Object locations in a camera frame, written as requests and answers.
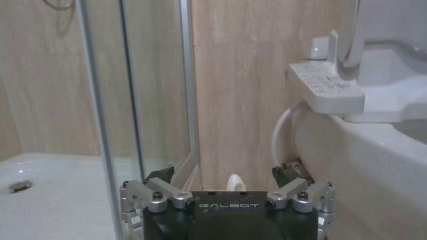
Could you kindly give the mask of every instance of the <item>shower drain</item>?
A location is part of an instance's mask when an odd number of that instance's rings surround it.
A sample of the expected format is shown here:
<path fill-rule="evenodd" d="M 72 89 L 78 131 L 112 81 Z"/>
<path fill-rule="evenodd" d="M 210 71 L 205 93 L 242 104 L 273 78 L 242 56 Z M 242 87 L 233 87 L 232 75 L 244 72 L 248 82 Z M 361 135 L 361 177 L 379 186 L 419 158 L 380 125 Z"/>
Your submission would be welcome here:
<path fill-rule="evenodd" d="M 21 191 L 25 191 L 26 189 L 30 189 L 33 186 L 32 181 L 24 180 L 13 183 L 9 187 L 8 190 L 12 194 L 18 193 Z"/>

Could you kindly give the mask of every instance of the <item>white toilet bowl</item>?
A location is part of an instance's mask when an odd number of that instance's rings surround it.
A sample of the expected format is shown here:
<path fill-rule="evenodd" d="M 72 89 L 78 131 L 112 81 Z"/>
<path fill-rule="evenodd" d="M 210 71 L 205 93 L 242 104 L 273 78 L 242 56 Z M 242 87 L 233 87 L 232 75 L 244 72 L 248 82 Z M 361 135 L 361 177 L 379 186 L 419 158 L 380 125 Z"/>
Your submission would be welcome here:
<path fill-rule="evenodd" d="M 336 186 L 333 239 L 427 239 L 427 120 L 348 123 L 303 110 L 295 150 Z"/>

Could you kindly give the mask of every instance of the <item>white hose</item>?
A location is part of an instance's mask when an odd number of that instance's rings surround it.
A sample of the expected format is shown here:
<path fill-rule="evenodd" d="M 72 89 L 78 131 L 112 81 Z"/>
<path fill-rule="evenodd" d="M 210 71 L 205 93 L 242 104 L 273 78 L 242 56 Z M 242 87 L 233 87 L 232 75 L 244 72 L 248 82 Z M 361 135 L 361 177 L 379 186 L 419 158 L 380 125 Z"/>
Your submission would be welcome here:
<path fill-rule="evenodd" d="M 245 192 L 246 191 L 246 185 L 242 182 L 241 178 L 237 174 L 232 174 L 228 183 L 226 183 L 226 191 L 229 192 Z"/>
<path fill-rule="evenodd" d="M 297 112 L 303 107 L 305 107 L 305 102 L 300 102 L 297 103 L 293 107 L 289 107 L 281 117 L 279 118 L 279 121 L 275 125 L 275 128 L 273 128 L 273 132 L 272 132 L 272 138 L 271 138 L 271 153 L 272 153 L 272 162 L 273 162 L 273 166 L 275 167 L 281 167 L 281 164 L 280 164 L 280 160 L 279 160 L 279 154 L 277 154 L 277 141 L 279 141 L 279 134 L 281 132 L 281 128 L 284 127 L 287 121 L 291 119 L 291 116 L 295 112 Z"/>

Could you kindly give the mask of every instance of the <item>white bathtub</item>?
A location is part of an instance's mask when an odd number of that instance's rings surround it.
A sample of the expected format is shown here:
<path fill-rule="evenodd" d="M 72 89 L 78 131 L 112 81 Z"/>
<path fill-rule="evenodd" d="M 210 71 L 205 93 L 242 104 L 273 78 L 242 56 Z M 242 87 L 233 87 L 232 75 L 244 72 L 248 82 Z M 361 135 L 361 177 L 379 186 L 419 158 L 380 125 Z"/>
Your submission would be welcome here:
<path fill-rule="evenodd" d="M 118 178 L 130 178 L 130 160 Z M 12 183 L 32 188 L 9 194 Z M 96 156 L 22 154 L 0 162 L 1 240 L 113 240 L 102 161 Z"/>

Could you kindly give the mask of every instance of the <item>white cable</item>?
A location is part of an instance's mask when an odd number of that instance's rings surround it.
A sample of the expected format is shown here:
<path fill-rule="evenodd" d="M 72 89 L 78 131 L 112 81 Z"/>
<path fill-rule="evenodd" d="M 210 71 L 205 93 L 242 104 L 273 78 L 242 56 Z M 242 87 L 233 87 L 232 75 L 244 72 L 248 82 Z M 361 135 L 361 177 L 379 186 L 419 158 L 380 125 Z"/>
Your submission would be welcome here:
<path fill-rule="evenodd" d="M 273 132 L 272 132 L 272 138 L 271 138 L 271 153 L 272 153 L 272 162 L 273 162 L 273 166 L 275 167 L 281 167 L 281 164 L 280 164 L 280 160 L 279 160 L 279 154 L 277 154 L 277 141 L 279 141 L 279 134 L 281 132 L 281 128 L 284 127 L 288 119 L 291 119 L 291 116 L 292 114 L 299 111 L 303 107 L 305 107 L 305 102 L 300 102 L 297 103 L 293 107 L 289 107 L 283 115 L 280 116 L 279 118 L 279 121 L 275 125 L 275 128 L 273 128 Z"/>

